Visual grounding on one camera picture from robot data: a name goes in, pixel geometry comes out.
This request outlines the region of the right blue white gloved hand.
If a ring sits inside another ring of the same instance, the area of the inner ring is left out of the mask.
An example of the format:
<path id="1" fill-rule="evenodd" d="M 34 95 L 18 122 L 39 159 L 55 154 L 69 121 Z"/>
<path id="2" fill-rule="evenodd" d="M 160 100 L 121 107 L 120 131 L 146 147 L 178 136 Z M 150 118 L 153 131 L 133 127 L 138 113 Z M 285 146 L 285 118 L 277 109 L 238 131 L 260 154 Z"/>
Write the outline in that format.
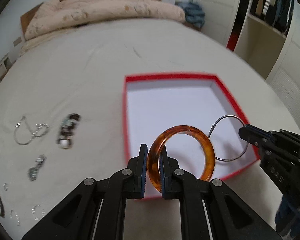
<path id="1" fill-rule="evenodd" d="M 300 239 L 300 206 L 283 196 L 275 216 L 275 231 L 282 239 Z"/>

